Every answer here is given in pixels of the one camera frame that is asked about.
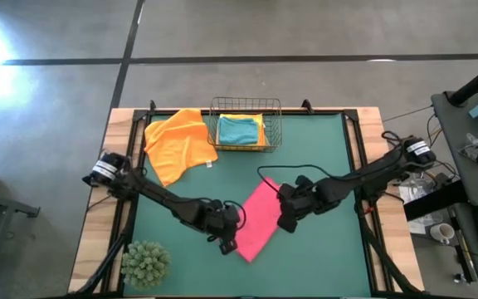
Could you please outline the black desk leg beam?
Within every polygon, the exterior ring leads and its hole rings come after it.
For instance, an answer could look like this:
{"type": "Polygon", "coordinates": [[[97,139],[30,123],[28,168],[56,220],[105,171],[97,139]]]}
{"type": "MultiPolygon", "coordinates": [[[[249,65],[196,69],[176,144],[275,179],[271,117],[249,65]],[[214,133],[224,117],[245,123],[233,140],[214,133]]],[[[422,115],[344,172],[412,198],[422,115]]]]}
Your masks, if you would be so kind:
{"type": "Polygon", "coordinates": [[[441,189],[433,191],[419,199],[404,205],[407,221],[421,218],[429,213],[448,208],[456,203],[466,203],[468,197],[464,184],[457,180],[441,189]]]}

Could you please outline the green table mat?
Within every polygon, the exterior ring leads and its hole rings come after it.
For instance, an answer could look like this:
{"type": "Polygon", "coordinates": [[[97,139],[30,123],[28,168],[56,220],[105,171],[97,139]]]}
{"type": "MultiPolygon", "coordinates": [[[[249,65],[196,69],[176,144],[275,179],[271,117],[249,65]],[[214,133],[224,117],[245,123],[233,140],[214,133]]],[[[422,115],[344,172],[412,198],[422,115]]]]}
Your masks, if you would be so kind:
{"type": "MultiPolygon", "coordinates": [[[[294,183],[350,171],[339,115],[285,115],[282,143],[271,153],[222,151],[212,166],[187,170],[171,186],[187,198],[245,203],[259,183],[271,178],[294,183]]],[[[277,230],[247,262],[238,253],[221,254],[217,243],[182,225],[164,207],[140,198],[136,241],[160,243],[171,255],[163,282],[150,296],[180,297],[365,297],[370,293],[359,221],[353,197],[321,215],[299,221],[296,230],[277,230]]]]}

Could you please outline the black metal rig frame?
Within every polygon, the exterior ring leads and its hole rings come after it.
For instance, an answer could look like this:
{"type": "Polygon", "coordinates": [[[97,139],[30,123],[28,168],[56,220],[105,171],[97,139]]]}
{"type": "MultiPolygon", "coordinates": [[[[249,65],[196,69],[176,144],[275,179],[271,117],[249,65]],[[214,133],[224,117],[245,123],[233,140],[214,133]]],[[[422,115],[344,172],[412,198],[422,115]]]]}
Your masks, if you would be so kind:
{"type": "MultiPolygon", "coordinates": [[[[360,166],[378,158],[387,150],[380,139],[383,123],[376,107],[286,107],[286,115],[336,114],[347,129],[350,162],[360,166]]],[[[103,147],[114,152],[126,152],[133,163],[144,163],[144,128],[158,115],[176,113],[174,108],[119,108],[110,112],[103,147]]],[[[112,299],[123,297],[124,282],[120,275],[122,252],[131,240],[137,213],[137,200],[106,203],[105,191],[93,189],[85,215],[83,231],[68,288],[70,299],[112,299]]],[[[392,195],[381,198],[367,217],[369,225],[381,238],[399,269],[415,287],[422,288],[422,275],[402,204],[392,195]]]]}

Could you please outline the orange microfiber towel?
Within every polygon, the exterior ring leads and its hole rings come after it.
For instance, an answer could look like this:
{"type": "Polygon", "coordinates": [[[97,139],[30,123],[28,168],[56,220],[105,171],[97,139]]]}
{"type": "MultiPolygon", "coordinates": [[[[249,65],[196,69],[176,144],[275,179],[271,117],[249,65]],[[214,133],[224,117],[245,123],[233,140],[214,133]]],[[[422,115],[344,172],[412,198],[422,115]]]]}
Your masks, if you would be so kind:
{"type": "Polygon", "coordinates": [[[218,160],[207,134],[202,112],[187,108],[144,129],[144,152],[164,187],[178,181],[187,169],[218,160]]]}

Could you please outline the pink microfiber towel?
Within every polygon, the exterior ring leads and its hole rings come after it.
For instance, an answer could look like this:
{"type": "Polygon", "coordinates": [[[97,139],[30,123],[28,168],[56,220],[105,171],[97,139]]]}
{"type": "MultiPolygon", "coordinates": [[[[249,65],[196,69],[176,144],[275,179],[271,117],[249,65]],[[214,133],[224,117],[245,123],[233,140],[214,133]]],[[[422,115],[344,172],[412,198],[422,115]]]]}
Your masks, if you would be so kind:
{"type": "Polygon", "coordinates": [[[279,187],[274,180],[266,178],[242,205],[246,218],[240,213],[241,222],[245,220],[245,225],[236,233],[236,252],[247,262],[254,261],[278,228],[280,202],[273,188],[279,187]]]}

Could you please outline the teal microfiber towel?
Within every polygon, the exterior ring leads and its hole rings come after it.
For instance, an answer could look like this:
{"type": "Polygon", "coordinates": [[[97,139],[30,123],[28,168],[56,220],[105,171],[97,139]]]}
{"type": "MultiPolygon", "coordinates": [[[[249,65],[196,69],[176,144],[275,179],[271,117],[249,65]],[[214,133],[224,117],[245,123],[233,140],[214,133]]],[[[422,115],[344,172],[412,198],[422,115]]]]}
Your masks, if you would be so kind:
{"type": "Polygon", "coordinates": [[[258,141],[258,125],[253,119],[230,119],[218,121],[220,145],[254,145],[258,141]]]}

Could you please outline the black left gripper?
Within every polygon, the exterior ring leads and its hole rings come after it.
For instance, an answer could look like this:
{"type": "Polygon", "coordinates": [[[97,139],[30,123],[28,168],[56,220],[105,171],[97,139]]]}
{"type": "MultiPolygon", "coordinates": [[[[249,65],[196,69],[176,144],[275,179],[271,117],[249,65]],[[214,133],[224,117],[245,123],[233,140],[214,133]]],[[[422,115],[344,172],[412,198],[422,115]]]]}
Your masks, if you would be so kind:
{"type": "Polygon", "coordinates": [[[205,220],[207,241],[211,243],[219,240],[218,247],[221,254],[229,254],[237,249],[235,237],[240,229],[241,217],[237,210],[240,207],[241,205],[233,201],[222,202],[213,199],[209,202],[208,215],[205,220]]]}

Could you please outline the yellow microfiber towel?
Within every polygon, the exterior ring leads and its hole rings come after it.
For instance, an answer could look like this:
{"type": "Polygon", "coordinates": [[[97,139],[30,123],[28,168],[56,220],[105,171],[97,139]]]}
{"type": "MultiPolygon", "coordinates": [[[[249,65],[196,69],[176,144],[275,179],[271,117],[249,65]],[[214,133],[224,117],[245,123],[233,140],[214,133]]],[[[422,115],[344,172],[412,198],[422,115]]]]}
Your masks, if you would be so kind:
{"type": "MultiPolygon", "coordinates": [[[[258,141],[254,145],[241,145],[241,146],[265,146],[266,143],[266,135],[265,135],[265,125],[263,122],[263,115],[247,115],[247,114],[220,114],[219,119],[222,117],[227,117],[230,119],[253,119],[258,125],[258,141]]],[[[218,122],[217,122],[217,144],[218,142],[218,122]]]]}

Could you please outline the pale green chenille mitt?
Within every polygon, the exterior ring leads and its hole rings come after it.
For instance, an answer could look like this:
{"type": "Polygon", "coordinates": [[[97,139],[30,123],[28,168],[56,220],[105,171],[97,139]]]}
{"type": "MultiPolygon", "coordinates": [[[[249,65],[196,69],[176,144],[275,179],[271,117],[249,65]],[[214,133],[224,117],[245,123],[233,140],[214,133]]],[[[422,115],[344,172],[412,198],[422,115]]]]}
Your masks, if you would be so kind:
{"type": "Polygon", "coordinates": [[[122,255],[124,283],[139,290],[159,286],[169,273],[170,253],[160,244],[136,241],[122,255]]]}

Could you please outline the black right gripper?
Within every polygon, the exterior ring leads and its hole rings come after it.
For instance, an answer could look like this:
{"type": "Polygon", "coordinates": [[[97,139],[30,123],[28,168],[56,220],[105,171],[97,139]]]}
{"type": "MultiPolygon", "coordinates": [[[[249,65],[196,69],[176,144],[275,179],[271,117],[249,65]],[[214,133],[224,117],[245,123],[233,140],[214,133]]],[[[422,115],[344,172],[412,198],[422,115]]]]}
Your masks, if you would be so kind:
{"type": "Polygon", "coordinates": [[[295,187],[282,184],[277,195],[280,202],[277,225],[288,233],[293,233],[298,221],[315,209],[314,183],[304,175],[299,175],[295,183],[295,187]]]}

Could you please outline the grey desk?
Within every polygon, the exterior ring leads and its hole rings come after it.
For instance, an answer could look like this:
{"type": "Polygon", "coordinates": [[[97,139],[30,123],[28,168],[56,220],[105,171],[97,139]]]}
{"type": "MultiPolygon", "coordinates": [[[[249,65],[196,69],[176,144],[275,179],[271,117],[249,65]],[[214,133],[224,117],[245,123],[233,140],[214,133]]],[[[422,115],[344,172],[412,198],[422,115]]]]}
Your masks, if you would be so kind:
{"type": "Polygon", "coordinates": [[[469,110],[478,104],[478,96],[472,96],[463,107],[451,105],[443,94],[433,95],[431,101],[467,196],[465,203],[452,208],[478,276],[478,164],[458,153],[467,142],[467,134],[478,138],[478,120],[469,116],[469,110]]]}

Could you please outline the white mug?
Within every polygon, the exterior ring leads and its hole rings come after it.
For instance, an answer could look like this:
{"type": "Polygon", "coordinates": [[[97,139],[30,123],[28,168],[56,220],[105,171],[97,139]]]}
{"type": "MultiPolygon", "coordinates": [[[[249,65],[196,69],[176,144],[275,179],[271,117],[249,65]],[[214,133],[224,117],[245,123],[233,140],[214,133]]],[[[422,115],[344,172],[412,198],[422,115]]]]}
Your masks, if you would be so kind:
{"type": "Polygon", "coordinates": [[[449,245],[450,241],[455,237],[455,229],[448,223],[432,226],[429,233],[433,239],[445,245],[449,245]]]}

